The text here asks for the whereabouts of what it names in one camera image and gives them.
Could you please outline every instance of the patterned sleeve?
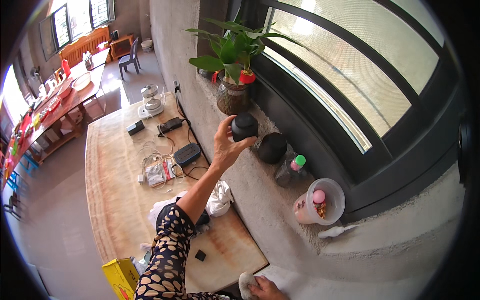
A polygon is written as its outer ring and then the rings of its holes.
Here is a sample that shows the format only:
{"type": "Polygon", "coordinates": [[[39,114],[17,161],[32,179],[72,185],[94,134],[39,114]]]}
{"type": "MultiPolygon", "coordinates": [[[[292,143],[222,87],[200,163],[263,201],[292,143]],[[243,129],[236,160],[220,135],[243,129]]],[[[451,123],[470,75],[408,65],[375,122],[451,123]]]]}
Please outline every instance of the patterned sleeve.
{"type": "Polygon", "coordinates": [[[195,299],[217,300],[217,294],[185,291],[185,264],[190,250],[194,225],[188,215],[176,204],[157,224],[152,243],[152,258],[145,273],[140,276],[133,298],[135,300],[195,299]]]}

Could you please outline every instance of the wooden sofa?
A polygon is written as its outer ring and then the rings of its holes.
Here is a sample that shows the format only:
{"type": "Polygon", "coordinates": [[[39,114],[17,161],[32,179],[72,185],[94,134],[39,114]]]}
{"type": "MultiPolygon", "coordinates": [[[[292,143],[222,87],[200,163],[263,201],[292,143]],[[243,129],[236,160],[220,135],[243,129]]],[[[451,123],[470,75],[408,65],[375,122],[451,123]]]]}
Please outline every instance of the wooden sofa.
{"type": "Polygon", "coordinates": [[[90,34],[77,39],[75,42],[65,46],[60,51],[60,60],[68,60],[70,67],[73,67],[77,63],[82,61],[82,55],[88,51],[90,53],[98,53],[98,44],[107,42],[110,40],[110,33],[108,31],[108,25],[99,27],[92,31],[90,34]]]}

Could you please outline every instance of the red tassel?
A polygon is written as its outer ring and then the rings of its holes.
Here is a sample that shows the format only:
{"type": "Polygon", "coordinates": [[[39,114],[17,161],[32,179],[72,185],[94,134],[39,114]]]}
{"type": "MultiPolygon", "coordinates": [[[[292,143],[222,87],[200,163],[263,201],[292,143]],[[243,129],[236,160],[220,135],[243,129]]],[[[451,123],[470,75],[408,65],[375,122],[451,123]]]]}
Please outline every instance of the red tassel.
{"type": "Polygon", "coordinates": [[[216,83],[216,76],[218,74],[219,71],[216,71],[213,75],[212,75],[212,83],[216,83]]]}

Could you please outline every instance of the blue stool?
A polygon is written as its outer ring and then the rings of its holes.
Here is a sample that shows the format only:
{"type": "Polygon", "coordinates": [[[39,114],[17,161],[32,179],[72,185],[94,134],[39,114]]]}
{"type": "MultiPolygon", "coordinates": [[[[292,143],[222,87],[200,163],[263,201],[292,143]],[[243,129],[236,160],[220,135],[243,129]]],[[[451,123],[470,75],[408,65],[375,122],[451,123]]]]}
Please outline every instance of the blue stool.
{"type": "Polygon", "coordinates": [[[17,172],[15,171],[12,171],[12,174],[10,175],[10,177],[7,179],[7,184],[9,187],[11,187],[11,189],[14,191],[14,192],[18,192],[18,184],[17,184],[17,177],[20,176],[18,175],[17,172]]]}
{"type": "Polygon", "coordinates": [[[33,157],[30,154],[25,153],[23,156],[27,160],[27,165],[25,166],[22,163],[22,160],[20,159],[19,163],[20,165],[25,169],[27,174],[32,177],[32,174],[30,173],[33,169],[38,168],[38,163],[33,159],[33,157]]]}

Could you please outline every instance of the hand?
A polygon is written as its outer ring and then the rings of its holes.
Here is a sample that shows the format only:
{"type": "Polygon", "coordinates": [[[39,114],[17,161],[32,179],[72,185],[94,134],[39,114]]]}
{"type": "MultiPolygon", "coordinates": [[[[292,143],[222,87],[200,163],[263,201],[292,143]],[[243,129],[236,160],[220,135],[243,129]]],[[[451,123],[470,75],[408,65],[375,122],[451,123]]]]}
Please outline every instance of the hand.
{"type": "Polygon", "coordinates": [[[214,137],[214,155],[212,166],[225,172],[237,160],[245,148],[250,147],[257,140],[256,136],[248,137],[239,142],[231,142],[228,138],[232,136],[230,124],[236,115],[224,119],[218,126],[214,137]]]}
{"type": "Polygon", "coordinates": [[[255,280],[260,285],[260,288],[248,285],[253,295],[260,298],[260,300],[288,300],[287,296],[282,293],[273,281],[268,280],[265,276],[255,276],[255,280]]]}

